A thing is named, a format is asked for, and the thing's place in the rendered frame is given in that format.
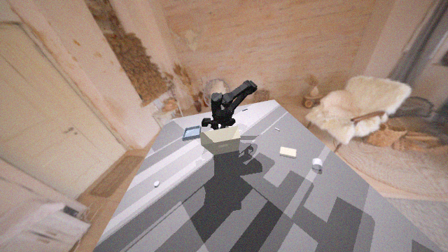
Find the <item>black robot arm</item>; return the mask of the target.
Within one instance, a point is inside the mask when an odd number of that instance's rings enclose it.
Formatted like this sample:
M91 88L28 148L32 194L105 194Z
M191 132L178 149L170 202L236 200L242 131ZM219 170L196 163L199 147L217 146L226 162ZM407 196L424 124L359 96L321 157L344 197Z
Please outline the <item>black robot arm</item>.
M215 109L214 117L223 117L223 120L232 118L235 109L248 96L257 90L257 85L252 80L245 80L243 84L230 93L213 93L211 95L211 110ZM236 99L235 99L236 98ZM234 100L235 99L235 100ZM234 100L234 101L233 101ZM224 107L221 109L221 105Z

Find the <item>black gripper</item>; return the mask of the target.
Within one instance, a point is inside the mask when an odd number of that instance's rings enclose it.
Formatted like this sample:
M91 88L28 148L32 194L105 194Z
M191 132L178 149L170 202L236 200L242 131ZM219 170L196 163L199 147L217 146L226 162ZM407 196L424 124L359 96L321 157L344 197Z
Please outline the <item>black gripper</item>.
M221 124L220 128L223 129L226 126L233 126L236 123L234 118L228 118L227 120L223 120L224 118L220 116L217 116L215 118L214 113L215 109L212 111L213 120L211 120L210 118L204 118L202 120L202 127L207 127L209 124L211 124L211 128L213 128L213 130L219 130L218 124Z

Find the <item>beige service panel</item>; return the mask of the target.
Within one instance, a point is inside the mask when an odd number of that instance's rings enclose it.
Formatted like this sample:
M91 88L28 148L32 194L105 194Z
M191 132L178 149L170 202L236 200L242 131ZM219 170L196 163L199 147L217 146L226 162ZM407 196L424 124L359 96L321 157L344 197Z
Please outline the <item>beige service panel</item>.
M240 139L238 126L200 133L201 146L213 155L238 151Z

